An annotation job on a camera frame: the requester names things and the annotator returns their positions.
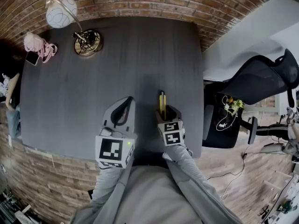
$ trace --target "smartphone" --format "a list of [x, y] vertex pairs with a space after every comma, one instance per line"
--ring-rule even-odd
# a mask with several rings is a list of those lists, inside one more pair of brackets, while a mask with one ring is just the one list
[[39, 55], [36, 52], [30, 51], [27, 53], [26, 61], [36, 66], [39, 59]]

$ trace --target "dark gray table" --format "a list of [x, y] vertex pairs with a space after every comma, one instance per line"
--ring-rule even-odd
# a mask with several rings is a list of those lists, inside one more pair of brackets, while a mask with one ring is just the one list
[[82, 23], [104, 38], [92, 57], [74, 52], [76, 24], [44, 36], [58, 46], [49, 62], [25, 64], [21, 83], [24, 144], [55, 154], [94, 159], [104, 111], [126, 96], [136, 100], [137, 144], [162, 147], [155, 109], [158, 91], [182, 112], [185, 144], [200, 157], [203, 78], [196, 25], [161, 18], [117, 17]]

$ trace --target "lamp base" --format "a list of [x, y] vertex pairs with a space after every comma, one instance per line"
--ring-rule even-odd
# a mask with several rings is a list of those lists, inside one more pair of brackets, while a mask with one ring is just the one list
[[86, 30], [75, 34], [75, 52], [81, 56], [91, 56], [103, 47], [103, 39], [95, 30]]

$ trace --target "wooden floor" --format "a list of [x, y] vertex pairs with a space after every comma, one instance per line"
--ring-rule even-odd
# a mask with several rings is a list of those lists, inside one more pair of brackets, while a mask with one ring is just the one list
[[[278, 117], [264, 114], [261, 125], [273, 123]], [[0, 105], [0, 161], [7, 170], [7, 182], [13, 193], [47, 223], [68, 223], [73, 211], [89, 203], [88, 190], [93, 189], [99, 168], [95, 162], [43, 153], [13, 141], [8, 144], [5, 107]], [[207, 178], [231, 172], [239, 173], [243, 168], [242, 154], [248, 148], [247, 134], [240, 133], [233, 149], [203, 148], [202, 156], [196, 161]], [[257, 137], [247, 152], [257, 153], [263, 145], [272, 143], [269, 137]], [[290, 173], [293, 168], [290, 155], [248, 154], [245, 168], [240, 177], [233, 181], [223, 195], [224, 203], [245, 224], [259, 222], [257, 216], [263, 207], [263, 199], [271, 198], [273, 191], [262, 184], [263, 180], [280, 182], [275, 170]], [[237, 176], [232, 174], [212, 178], [219, 194], [223, 194], [229, 182]]]

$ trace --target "office chair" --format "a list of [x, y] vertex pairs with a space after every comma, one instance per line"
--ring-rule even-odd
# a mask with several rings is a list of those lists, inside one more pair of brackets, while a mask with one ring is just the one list
[[285, 54], [273, 62], [265, 56], [250, 58], [227, 82], [207, 84], [204, 89], [204, 147], [233, 148], [238, 138], [240, 126], [250, 131], [248, 144], [254, 142], [257, 119], [251, 123], [242, 120], [239, 109], [230, 127], [218, 131], [219, 121], [226, 115], [223, 97], [234, 97], [245, 104], [253, 105], [267, 97], [287, 91], [289, 106], [294, 107], [292, 89], [299, 85], [299, 66], [292, 53]]

